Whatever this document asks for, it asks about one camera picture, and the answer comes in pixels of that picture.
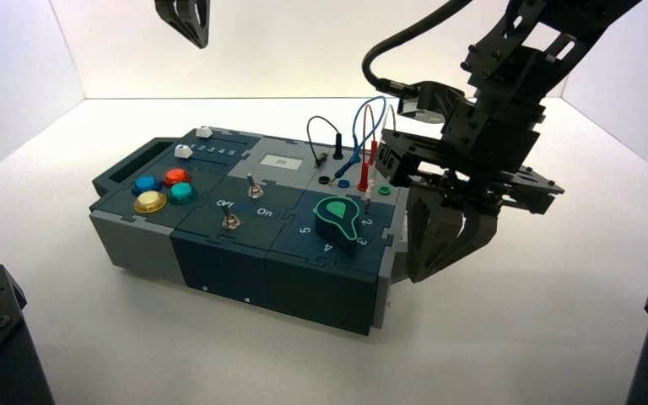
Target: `small screen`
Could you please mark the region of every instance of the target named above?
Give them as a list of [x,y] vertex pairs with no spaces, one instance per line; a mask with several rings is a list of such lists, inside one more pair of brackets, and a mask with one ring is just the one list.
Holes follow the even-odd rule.
[[275,154],[268,154],[260,162],[261,165],[281,167],[283,169],[297,170],[301,165],[301,160],[294,158],[285,158],[283,156],[277,156]]

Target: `blue button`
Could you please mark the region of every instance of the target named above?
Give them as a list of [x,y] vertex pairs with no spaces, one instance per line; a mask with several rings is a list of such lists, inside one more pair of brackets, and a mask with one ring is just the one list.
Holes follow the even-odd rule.
[[192,188],[190,183],[176,183],[170,188],[170,202],[187,203],[195,197],[195,189]]
[[142,175],[132,185],[132,193],[136,196],[144,192],[158,191],[162,187],[160,181],[151,175]]

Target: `blue wire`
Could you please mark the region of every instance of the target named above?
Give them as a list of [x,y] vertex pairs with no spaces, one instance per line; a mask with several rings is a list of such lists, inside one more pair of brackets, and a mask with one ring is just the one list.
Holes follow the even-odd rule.
[[[372,101],[376,100],[381,100],[384,102],[383,108],[381,108],[381,114],[379,114],[379,119],[376,121],[374,127],[371,128],[369,133],[367,133],[364,138],[361,140],[361,143],[359,143],[359,139],[356,137],[356,122],[359,120],[359,114],[361,114],[361,111],[366,107],[367,104],[369,104]],[[383,95],[377,95],[376,97],[372,97],[368,99],[367,101],[362,104],[359,109],[356,111],[356,115],[354,116],[354,121],[352,122],[351,125],[351,135],[352,138],[354,139],[354,153],[351,155],[351,158],[349,158],[348,162],[344,164],[344,166],[341,167],[341,169],[337,170],[336,173],[334,173],[335,178],[341,178],[344,176],[344,173],[346,170],[348,170],[349,167],[352,165],[355,165],[361,161],[361,148],[366,145],[366,141],[371,138],[372,135],[374,135],[374,132],[378,127],[381,125],[381,122],[384,120],[384,113],[386,112],[386,97]]]

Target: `red button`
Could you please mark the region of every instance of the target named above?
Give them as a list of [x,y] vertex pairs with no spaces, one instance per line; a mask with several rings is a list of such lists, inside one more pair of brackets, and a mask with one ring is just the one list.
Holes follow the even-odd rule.
[[184,169],[170,169],[165,173],[163,183],[166,187],[172,187],[176,183],[190,182],[190,174]]

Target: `white floor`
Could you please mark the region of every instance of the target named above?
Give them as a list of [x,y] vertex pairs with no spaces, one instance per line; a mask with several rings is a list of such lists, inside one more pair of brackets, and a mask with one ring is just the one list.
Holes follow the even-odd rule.
[[90,181],[150,138],[302,139],[313,114],[348,133],[359,102],[89,100],[2,161],[0,263],[57,402],[621,403],[648,323],[648,164],[562,100],[527,163],[566,193],[545,216],[506,209],[480,252],[394,286],[369,337],[110,264]]

